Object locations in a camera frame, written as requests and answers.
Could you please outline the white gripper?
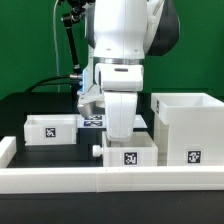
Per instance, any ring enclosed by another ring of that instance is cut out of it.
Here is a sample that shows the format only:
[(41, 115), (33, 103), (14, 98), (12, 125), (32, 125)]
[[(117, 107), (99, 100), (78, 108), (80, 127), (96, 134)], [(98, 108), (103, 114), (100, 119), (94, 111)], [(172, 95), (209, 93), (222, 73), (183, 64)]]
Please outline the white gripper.
[(95, 81), (103, 91), (106, 132), (110, 141), (129, 141), (133, 133), (138, 92), (143, 89), (142, 65), (97, 63)]

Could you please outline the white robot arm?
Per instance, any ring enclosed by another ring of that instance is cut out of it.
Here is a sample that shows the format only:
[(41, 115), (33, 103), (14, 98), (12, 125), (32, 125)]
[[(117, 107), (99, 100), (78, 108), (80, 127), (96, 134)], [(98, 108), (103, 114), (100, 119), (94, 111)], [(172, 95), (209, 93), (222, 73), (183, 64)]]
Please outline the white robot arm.
[(147, 56), (163, 56), (177, 43), (180, 21), (173, 0), (96, 0), (88, 10), (93, 48), (93, 81), (79, 98), (82, 116), (92, 106), (105, 109), (111, 141), (133, 133), (138, 93), (143, 90)]

